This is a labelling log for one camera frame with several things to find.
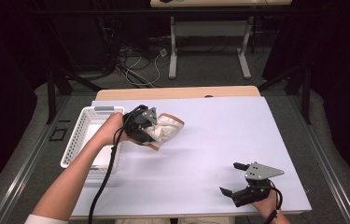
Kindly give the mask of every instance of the person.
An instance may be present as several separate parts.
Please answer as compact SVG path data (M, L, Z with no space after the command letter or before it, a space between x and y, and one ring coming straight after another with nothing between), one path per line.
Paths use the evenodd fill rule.
M28 216L25 223L49 223L65 224L69 220L74 208L76 207L78 197L82 191L85 180L87 179L91 165L100 150L107 145L113 145L113 136L118 129L122 127L122 114L114 113L105 121L95 135L87 142L81 152L76 156L72 163L56 178L56 180L47 189L41 197L32 214ZM133 141L124 132L120 141ZM275 208L275 193L272 191L270 196L260 202L253 203L263 217L268 215ZM152 218L149 223L168 223L169 219ZM215 221L205 222L203 218L197 218L200 223L221 223ZM118 220L118 223L141 223L137 220ZM279 213L273 220L275 224L288 224L288 220Z

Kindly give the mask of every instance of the gray floor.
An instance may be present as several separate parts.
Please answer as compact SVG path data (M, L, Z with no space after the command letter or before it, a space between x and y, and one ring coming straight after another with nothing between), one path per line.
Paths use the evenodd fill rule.
M177 79L168 79L168 60L167 58L160 57L157 60L157 66L159 67L161 77L155 84L160 87L229 85L258 86L263 82L260 75L269 55L273 39L274 36L257 36L256 52L251 54L250 49L248 49L246 58L252 74L250 80L244 80L242 78L240 65L236 57L235 48L240 44L239 39L231 38L228 46L225 37L195 37L181 39L179 43L184 47L181 48L178 53ZM158 55L158 49L150 53L152 59L148 67L137 70L138 66L142 66L147 62L144 59L134 67L135 71L147 80L154 80L158 75L156 67L154 66L154 59L155 56ZM195 49L207 52L197 52L194 51ZM137 57L131 57L127 64L132 65L137 62L137 60ZM108 89L133 88L123 75L119 76L117 73L93 82ZM338 178L340 182L339 189L343 189L345 192L344 195L347 197L345 199L350 202L350 169L338 154L331 141L329 126L322 106L324 102L318 94L312 92L310 111L312 125L305 128L301 120L296 120L299 117L297 114L298 98L295 97L286 99L285 101L283 100L284 98L288 98L283 92L285 84L286 82L278 83L261 94L267 97L267 101L269 102L273 114L278 115L278 117L275 117L275 120L277 120L284 141L291 144L291 148L294 148L294 150L289 151L289 154L299 172L301 181L304 178L304 181L302 182L308 183L305 187L310 190L310 193L307 195L310 198L314 209L311 213L302 216L289 216L289 218L293 223L350 223L350 220L347 219L346 216L343 216L343 214L346 214L346 211L344 212L341 207L338 206L343 197L336 198L335 194L333 196L332 192L334 191L335 193L337 188L331 188L328 185L329 178L324 175L324 167L327 167L327 165L319 163L319 160L316 159L319 155L305 150L301 151L301 148L304 148L305 146L308 148L316 147L316 143L314 144L312 140L309 140L307 143L305 142L305 136L307 136L306 129L310 128L318 140L317 146L320 147L324 152L324 155L327 156L329 166L332 167L332 171L334 171L334 175L331 176ZM72 86L75 93L74 97L71 97L72 99L69 101L73 102L71 105L76 105L77 103L74 103L74 101L77 99L83 98L84 100L87 99L87 101L93 99L95 93L90 92L76 82L72 82ZM41 86L35 91L35 93L38 96L38 104L33 119L31 120L18 147L15 149L13 156L8 161L6 168L0 175L0 207L3 205L3 199L11 188L13 180L17 178L24 162L28 160L32 151L38 146L39 142L41 142L41 136L43 136L47 132L47 128L49 128L45 124L48 118L47 86ZM85 96L86 98L79 98L80 95L89 96ZM58 102L61 102L62 98L62 96L58 95ZM19 203L14 204L15 205L10 208L14 209L14 213L21 213ZM23 214L14 213L10 213L8 217L0 222L19 223L17 217L24 217L27 215L27 212L23 212ZM239 217L237 219L237 223L248 223L248 221L251 223L261 222L257 217L252 217L249 220L245 217Z

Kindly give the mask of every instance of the basket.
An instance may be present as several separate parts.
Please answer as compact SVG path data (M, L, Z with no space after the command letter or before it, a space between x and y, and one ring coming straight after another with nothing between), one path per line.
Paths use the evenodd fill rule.
M107 120L110 114L120 112L124 113L124 108L121 106L87 106L81 111L78 117L76 127L72 132L70 140L61 160L62 168L67 168L75 159L78 153L84 148L85 144L93 137L102 124ZM108 164L111 159L112 146L105 146L99 152L93 161L90 173L105 173L107 172ZM121 144L118 145L116 158L114 160L112 173L117 170L118 156L121 149Z

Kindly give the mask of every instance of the white sleeve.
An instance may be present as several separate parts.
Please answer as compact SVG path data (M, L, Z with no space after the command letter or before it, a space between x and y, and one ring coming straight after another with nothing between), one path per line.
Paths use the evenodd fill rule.
M50 217L40 217L36 215L29 215L25 224L67 224L67 221L62 221Z

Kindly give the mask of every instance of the table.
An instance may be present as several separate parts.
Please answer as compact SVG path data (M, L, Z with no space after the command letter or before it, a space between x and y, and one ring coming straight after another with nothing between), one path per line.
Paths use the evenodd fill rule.
M158 114L171 112L172 108L172 111L175 112L174 115L185 119L186 126L178 136L165 143L159 152L132 143L123 145L123 149L125 149L120 152L119 168L110 177L107 187L96 205L94 218L246 216L256 214L251 205L236 208L232 200L224 197L218 188L244 189L246 182L242 171L233 169L232 164L237 161L250 163L254 159L262 164L265 163L265 165L285 170L284 175L273 178L273 182L284 193L283 211L299 213L311 210L269 107L265 99L259 96L256 87L110 90L100 91L96 100L92 103L93 105L119 104L124 105L128 110L143 102L146 105L156 105ZM232 104L233 100L243 103ZM213 102L213 105L220 111L230 110L226 116L220 118L224 124L243 126L251 119L256 121L258 118L259 121L256 121L254 127L244 128L237 133L220 132L220 129L212 129L215 123L211 119L209 121L209 118L212 118L214 113L208 111L212 106L206 102ZM180 108L196 104L198 106L195 108L190 107L187 110ZM248 105L256 107L247 109ZM206 113L197 112L202 108ZM243 115L237 119L237 122L228 122L234 108L242 108ZM190 119L190 116L195 113L198 113L197 117L201 117L201 120L206 121L204 122L206 127L196 127L198 120ZM206 136L204 139L195 139L200 138L198 133L209 130L208 127L212 132L216 130L214 135L217 138ZM250 134L268 134L267 132L269 136L259 139L258 142L254 142L253 139L247 140L249 137L253 138ZM226 141L227 143L218 142L217 139L223 139L223 134L232 135L229 139L235 140ZM241 146L253 147L254 149L252 151L234 150L234 148ZM259 155L254 153L254 151L260 150L264 153ZM183 160L185 155L192 162ZM100 185L93 185L87 180L72 219L86 218L91 200L99 187Z
M174 0L163 3L160 0L151 0L152 7L266 7L289 5L291 0ZM247 21L176 21L171 17L171 61L169 78L175 79L177 66L177 36L203 35L233 35L242 36L242 46L237 49L237 55L245 79L250 79L250 70L245 58L248 38L250 36L253 17Z

